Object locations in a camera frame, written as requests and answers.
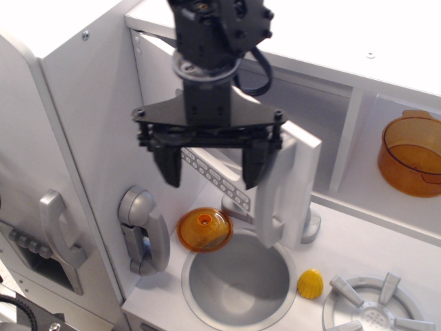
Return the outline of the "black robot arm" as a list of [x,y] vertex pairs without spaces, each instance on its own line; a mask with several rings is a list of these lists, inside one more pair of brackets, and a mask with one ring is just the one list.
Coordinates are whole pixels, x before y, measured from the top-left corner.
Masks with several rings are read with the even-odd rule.
[[[138,139],[154,155],[164,180],[179,187],[182,148],[242,152],[246,188],[258,185],[282,147],[281,110],[252,102],[271,87],[273,70],[258,49],[271,37],[273,12],[262,1],[171,1],[176,49],[172,67],[183,93],[137,108]],[[269,80],[244,88],[238,68],[251,54]]]

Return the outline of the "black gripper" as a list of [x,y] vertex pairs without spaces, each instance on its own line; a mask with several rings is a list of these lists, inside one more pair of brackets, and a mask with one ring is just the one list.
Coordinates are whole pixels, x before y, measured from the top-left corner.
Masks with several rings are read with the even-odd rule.
[[258,185],[274,150],[282,147],[282,110],[243,94],[230,83],[213,88],[186,83],[183,93],[166,101],[137,107],[132,120],[138,140],[153,152],[167,184],[181,183],[181,149],[241,148],[247,190]]

